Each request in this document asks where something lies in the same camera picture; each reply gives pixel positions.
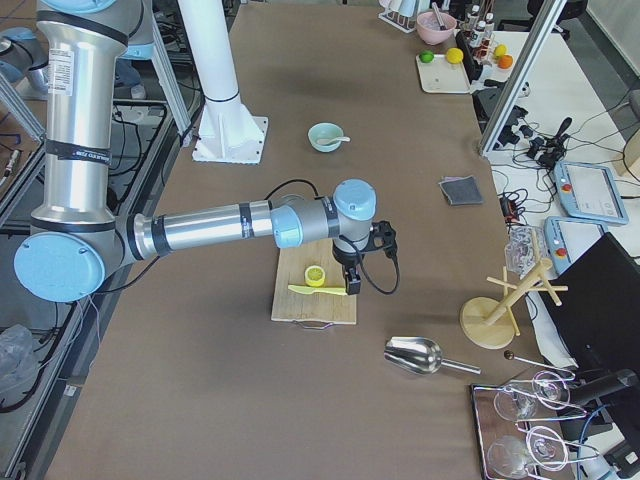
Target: yellow knife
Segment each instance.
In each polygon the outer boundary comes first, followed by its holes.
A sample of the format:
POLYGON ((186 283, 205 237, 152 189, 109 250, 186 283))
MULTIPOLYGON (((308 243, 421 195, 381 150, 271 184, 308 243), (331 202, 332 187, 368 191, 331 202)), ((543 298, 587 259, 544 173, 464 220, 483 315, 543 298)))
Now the yellow knife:
POLYGON ((289 290, 303 295, 312 293, 328 293, 331 295, 346 295, 344 287, 308 287, 307 285, 289 285, 289 290))

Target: computer monitor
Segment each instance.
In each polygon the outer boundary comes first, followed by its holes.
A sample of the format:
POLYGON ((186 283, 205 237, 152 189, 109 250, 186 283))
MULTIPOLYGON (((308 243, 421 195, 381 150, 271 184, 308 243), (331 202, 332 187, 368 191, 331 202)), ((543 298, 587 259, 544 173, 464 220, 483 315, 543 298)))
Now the computer monitor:
MULTIPOLYGON (((630 369, 640 376, 640 266, 613 235, 605 233, 552 283, 569 287, 559 293, 562 306, 544 303, 579 370, 630 369)), ((640 456, 640 388, 602 401, 640 456)))

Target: wooden cutting board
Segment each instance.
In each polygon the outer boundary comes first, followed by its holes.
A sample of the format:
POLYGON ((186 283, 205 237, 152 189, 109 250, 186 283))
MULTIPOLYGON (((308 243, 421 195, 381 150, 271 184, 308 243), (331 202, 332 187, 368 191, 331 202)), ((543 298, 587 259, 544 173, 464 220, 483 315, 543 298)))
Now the wooden cutting board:
POLYGON ((288 285, 304 285, 304 271, 310 265, 320 265, 324 269, 325 287, 344 286, 342 267, 333 258, 332 246, 333 242, 327 239, 280 250, 271 320, 356 323, 356 295, 302 295, 287 288, 288 285))

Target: bowl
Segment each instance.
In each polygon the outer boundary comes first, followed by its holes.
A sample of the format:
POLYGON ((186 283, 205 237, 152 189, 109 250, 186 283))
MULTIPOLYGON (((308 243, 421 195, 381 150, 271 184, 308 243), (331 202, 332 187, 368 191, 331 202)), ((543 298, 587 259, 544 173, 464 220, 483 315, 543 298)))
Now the bowl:
POLYGON ((335 138, 335 137, 343 137, 344 132, 342 129, 336 125, 335 123, 317 123, 313 127, 309 129, 309 133, 307 134, 309 137, 309 142, 311 142, 311 146, 318 150, 319 152, 328 153, 336 150, 342 142, 334 142, 329 145, 320 145, 317 143, 319 138, 335 138))
POLYGON ((453 34, 453 30, 458 26, 458 21, 451 15, 440 12, 442 20, 444 21, 446 30, 440 30, 436 14, 433 11, 421 13, 416 18, 416 29, 418 35, 424 43, 427 45, 438 45, 444 42, 453 34))

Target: white wall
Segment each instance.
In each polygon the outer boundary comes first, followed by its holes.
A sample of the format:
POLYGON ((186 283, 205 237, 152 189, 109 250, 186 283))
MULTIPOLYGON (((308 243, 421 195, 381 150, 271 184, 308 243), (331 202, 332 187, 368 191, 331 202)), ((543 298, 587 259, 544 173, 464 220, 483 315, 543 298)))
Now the white wall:
POLYGON ((589 0, 587 12, 640 75, 640 1, 589 0))

